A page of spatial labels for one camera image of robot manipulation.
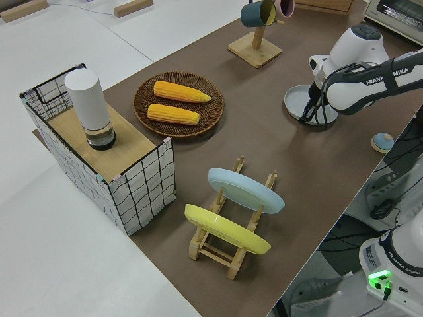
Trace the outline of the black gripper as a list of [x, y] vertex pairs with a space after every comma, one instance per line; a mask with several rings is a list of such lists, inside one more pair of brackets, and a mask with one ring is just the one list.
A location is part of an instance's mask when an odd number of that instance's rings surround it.
[[301, 123], [310, 122], [314, 116], [314, 108], [319, 108], [322, 104], [321, 89], [313, 83], [308, 90], [309, 101], [305, 107], [302, 116], [299, 118]]

